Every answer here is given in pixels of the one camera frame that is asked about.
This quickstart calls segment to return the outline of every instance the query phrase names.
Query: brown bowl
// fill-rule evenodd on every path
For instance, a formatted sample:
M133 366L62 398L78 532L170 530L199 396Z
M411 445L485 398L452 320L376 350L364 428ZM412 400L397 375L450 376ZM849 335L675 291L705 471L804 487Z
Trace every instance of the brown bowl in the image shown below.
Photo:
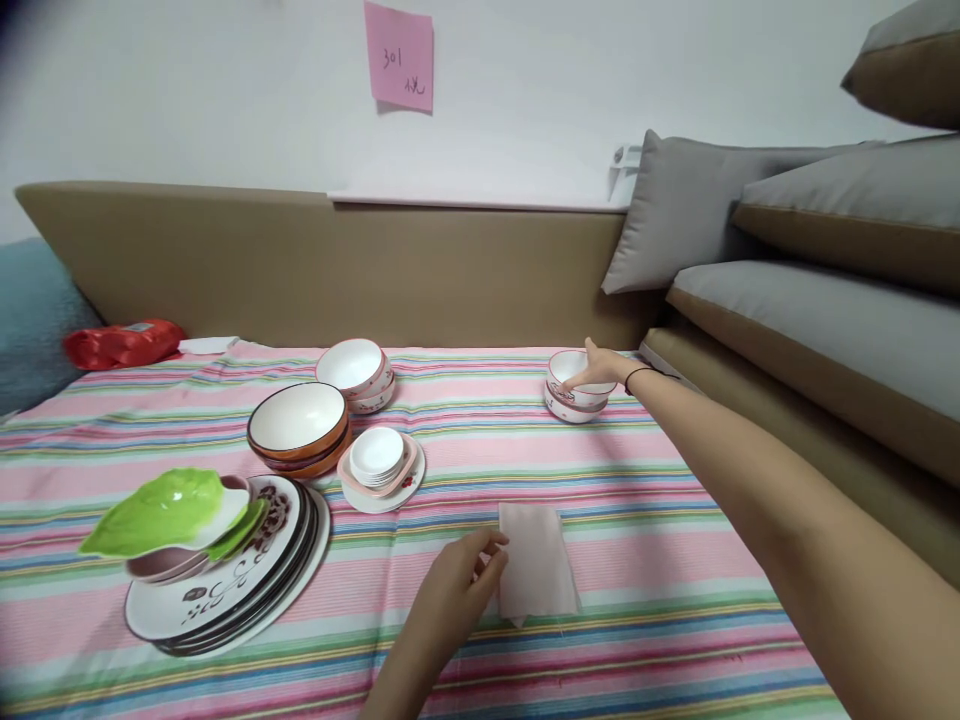
M340 437L336 439L333 446L324 450L322 453L318 453L317 455L311 455L310 457L304 458L303 460L289 460L289 461L274 460L273 458L267 457L266 455L261 453L259 450L257 450L256 446L254 445L250 445L250 449L253 450L254 454L258 458L260 458L260 460L263 462L264 465L266 465L268 468L270 468L274 472L295 472L297 470L303 470L308 465L314 465L315 463L320 462L325 457L333 453L338 447L340 447L340 443L343 442L343 439L347 436L347 433L349 432L351 432L351 425L348 420L343 427L343 432L340 433Z
M336 446L348 417L346 401L332 385L291 385L250 414L247 442L262 457L303 462Z
M313 478L320 477L321 475L324 475L325 473L328 473L337 467L337 463L340 462L340 458L343 457L343 454L347 451L352 443L353 433L348 432L347 436L343 439L343 442L341 442L332 453L327 455L322 460L318 460L314 464L308 465L300 470L276 470L275 472L277 475L282 475L288 480L312 480Z

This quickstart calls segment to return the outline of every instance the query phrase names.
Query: stacked plates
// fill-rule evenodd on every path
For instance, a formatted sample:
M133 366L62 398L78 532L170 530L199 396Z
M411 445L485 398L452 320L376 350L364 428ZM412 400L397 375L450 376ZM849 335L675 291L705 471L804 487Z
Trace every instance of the stacked plates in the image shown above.
M168 655L219 655L266 629L310 582L330 538L326 502L275 475L249 482L267 504L254 535L202 574L169 584L133 582L125 615L134 635Z
M420 487L427 463L420 444L390 428L372 428L340 458L337 472L348 503L363 513L396 510Z

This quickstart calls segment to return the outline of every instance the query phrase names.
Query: white wall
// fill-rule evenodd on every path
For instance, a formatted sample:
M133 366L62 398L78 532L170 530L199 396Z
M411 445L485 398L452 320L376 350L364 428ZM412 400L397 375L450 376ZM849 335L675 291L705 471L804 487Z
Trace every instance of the white wall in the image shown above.
M433 117L377 114L361 0L68 0L3 58L0 241L21 183L334 190L389 182L604 200L617 142L919 134L839 87L908 0L390 0L436 32Z

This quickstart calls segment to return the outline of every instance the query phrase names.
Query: blue cushion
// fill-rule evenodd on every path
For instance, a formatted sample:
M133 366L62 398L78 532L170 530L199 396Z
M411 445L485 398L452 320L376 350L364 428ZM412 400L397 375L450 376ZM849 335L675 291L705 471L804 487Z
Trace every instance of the blue cushion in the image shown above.
M80 377L63 338L101 327L41 238L0 245L0 416L26 410Z

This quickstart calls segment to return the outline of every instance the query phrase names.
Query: green leaf-shaped dish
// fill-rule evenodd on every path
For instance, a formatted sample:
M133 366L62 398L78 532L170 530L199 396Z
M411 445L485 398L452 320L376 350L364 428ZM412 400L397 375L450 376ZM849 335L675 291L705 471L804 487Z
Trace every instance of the green leaf-shaped dish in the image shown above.
M217 540L213 545L207 548L207 557L210 562L216 563L230 555L239 545L242 545L250 537L250 534L260 527L267 514L269 501L265 498L254 500L247 506L247 511L240 518L240 522L234 525L226 535Z
M238 522L248 502L215 470L170 470L110 508L78 552L130 559L172 546L200 550Z

